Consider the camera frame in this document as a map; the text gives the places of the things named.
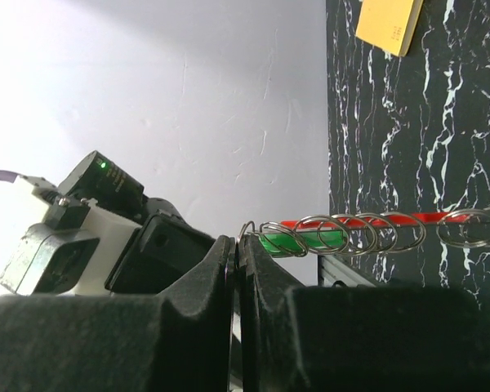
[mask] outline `green object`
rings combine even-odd
[[[319,240],[317,231],[303,231],[298,234],[308,246],[323,250],[327,249]],[[297,241],[289,234],[263,233],[259,237],[261,244],[272,257],[290,256],[290,254],[279,250],[277,247],[285,248],[295,253],[303,251]],[[329,247],[341,247],[345,244],[345,234],[342,231],[322,231],[321,239]]]

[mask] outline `black marble surface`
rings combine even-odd
[[[327,0],[331,213],[490,206],[490,0],[425,0],[403,58],[355,37],[361,5]],[[490,249],[432,233],[415,251],[350,262],[381,283],[490,298]]]

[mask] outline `yellow sticky note pad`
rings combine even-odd
[[[363,0],[356,37],[395,56],[405,56],[422,5],[423,0]]]

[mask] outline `black cylinder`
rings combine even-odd
[[[98,206],[127,218],[141,214],[144,186],[98,151],[87,155],[58,187],[73,198],[94,198]]]

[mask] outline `coil spring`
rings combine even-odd
[[[407,227],[414,230],[414,240],[412,242],[398,246],[400,229],[403,226],[398,225],[391,220],[392,217],[396,216],[407,218],[415,222],[413,225],[407,225]],[[446,229],[447,225],[451,225],[450,220],[457,217],[465,217],[462,222],[457,223],[459,225],[458,237],[460,239],[453,238],[451,236],[452,234],[450,234],[448,230],[447,233],[443,232],[443,228]],[[349,221],[357,221],[359,226],[362,226],[361,229],[352,230],[351,228],[347,227],[347,222]],[[379,221],[379,226],[381,226],[381,222],[384,222],[386,226],[376,227],[372,225],[372,222],[374,221]],[[490,225],[490,207],[484,209],[461,209],[449,212],[437,223],[435,232],[442,243],[445,243],[451,247],[490,247],[490,236],[488,238],[476,238],[468,234],[470,223]],[[308,224],[318,224],[315,231],[321,246],[310,246],[301,235],[303,230],[298,228],[304,227]],[[344,242],[339,247],[331,246],[323,238],[323,231],[331,230],[331,225],[334,227],[333,230],[339,230],[344,234]],[[265,222],[259,226],[258,230],[256,230],[255,223],[253,221],[249,221],[243,225],[238,236],[238,242],[244,234],[256,235],[278,250],[278,253],[271,255],[275,257],[303,257],[308,253],[314,253],[317,255],[339,254],[343,256],[361,256],[373,253],[395,254],[408,252],[422,245],[426,240],[427,233],[427,225],[425,223],[413,215],[402,212],[383,212],[381,214],[367,212],[356,215],[336,214],[332,216],[312,215],[297,221],[293,228],[282,225],[278,222]],[[295,241],[299,249],[287,249],[272,242],[265,236],[265,234],[272,233],[290,236],[292,240]]]

